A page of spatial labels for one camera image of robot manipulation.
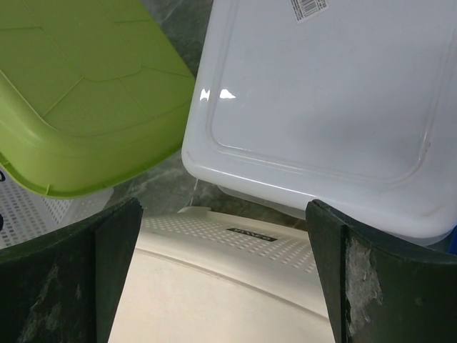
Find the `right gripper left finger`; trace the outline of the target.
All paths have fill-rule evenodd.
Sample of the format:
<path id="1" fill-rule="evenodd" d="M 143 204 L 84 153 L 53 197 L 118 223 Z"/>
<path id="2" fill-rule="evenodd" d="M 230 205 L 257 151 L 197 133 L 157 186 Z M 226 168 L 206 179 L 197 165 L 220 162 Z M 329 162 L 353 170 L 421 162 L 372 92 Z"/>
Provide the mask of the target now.
<path id="1" fill-rule="evenodd" d="M 2 342 L 107 342 L 143 208 L 136 198 L 1 250 Z"/>

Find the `green basket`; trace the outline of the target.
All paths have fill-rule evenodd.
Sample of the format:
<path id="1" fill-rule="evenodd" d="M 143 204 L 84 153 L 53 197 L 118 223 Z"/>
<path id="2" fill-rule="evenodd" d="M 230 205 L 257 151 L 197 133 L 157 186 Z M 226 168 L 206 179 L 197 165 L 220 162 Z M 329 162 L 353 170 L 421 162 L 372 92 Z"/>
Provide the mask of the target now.
<path id="1" fill-rule="evenodd" d="M 140 1 L 1 3 L 1 168 L 55 199 L 179 150 L 195 79 Z"/>

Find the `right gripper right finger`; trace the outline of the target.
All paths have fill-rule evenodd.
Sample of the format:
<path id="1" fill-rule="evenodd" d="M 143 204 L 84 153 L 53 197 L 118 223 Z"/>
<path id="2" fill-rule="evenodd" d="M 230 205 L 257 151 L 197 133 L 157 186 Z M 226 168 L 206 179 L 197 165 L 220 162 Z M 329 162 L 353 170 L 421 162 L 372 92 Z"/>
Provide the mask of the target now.
<path id="1" fill-rule="evenodd" d="M 456 255 L 313 200 L 308 235 L 336 342 L 455 342 Z"/>

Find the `blue plastic container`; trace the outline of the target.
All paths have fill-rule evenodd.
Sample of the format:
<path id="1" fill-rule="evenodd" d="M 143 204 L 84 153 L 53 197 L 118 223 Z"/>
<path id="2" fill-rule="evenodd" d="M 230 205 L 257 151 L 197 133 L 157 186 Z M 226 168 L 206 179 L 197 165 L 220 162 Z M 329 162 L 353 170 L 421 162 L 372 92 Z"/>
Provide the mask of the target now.
<path id="1" fill-rule="evenodd" d="M 454 228 L 448 245 L 448 253 L 457 255 L 457 227 Z"/>

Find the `cream perforated laundry basket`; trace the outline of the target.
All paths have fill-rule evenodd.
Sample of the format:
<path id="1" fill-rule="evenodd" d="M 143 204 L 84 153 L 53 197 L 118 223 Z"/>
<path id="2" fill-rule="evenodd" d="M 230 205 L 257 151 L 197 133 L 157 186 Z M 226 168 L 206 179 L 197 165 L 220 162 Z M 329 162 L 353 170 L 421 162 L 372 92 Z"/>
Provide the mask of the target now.
<path id="1" fill-rule="evenodd" d="M 306 232 L 186 207 L 144 217 L 111 342 L 332 342 Z"/>

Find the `large white plastic container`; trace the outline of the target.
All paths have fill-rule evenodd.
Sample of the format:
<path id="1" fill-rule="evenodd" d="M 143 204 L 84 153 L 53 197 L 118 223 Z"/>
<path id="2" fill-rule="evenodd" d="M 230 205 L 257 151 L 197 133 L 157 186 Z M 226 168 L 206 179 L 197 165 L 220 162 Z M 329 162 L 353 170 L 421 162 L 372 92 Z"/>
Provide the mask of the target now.
<path id="1" fill-rule="evenodd" d="M 215 1 L 186 170 L 417 244 L 456 226 L 454 1 Z"/>

